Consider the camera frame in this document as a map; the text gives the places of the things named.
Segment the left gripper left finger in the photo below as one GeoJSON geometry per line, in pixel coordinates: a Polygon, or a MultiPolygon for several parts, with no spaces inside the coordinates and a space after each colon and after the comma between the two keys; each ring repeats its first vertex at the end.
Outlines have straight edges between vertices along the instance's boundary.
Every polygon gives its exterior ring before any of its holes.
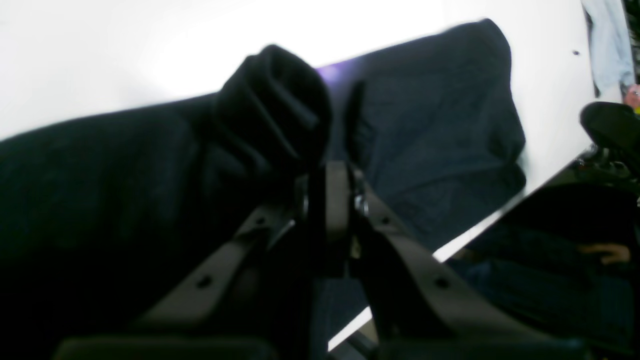
{"type": "Polygon", "coordinates": [[[57,360],[306,360],[309,176],[234,234],[122,333],[70,338],[57,360]]]}

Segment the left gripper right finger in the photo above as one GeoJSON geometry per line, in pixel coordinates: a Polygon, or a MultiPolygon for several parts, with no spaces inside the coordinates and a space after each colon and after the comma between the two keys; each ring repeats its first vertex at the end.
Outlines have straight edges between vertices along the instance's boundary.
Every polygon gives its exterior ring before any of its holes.
{"type": "Polygon", "coordinates": [[[586,347],[516,321],[410,235],[345,162],[325,167],[327,274],[359,280],[375,360],[583,360],[586,347]]]}

